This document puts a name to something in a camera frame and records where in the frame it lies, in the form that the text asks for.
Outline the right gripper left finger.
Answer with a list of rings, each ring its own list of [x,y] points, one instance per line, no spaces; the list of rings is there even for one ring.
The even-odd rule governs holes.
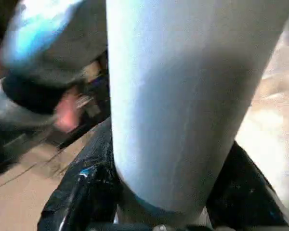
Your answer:
[[[39,231],[84,231],[91,223],[113,223],[121,186],[111,129],[110,118],[94,128],[45,204]]]

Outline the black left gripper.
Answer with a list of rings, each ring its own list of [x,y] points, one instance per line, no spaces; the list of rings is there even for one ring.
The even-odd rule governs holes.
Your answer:
[[[69,93],[56,108],[55,144],[72,144],[110,114],[110,98],[106,93],[76,96]]]

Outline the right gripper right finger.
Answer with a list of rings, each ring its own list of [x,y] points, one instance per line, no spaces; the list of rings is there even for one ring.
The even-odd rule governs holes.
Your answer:
[[[237,142],[232,145],[206,207],[214,228],[289,226],[289,216],[272,185]]]

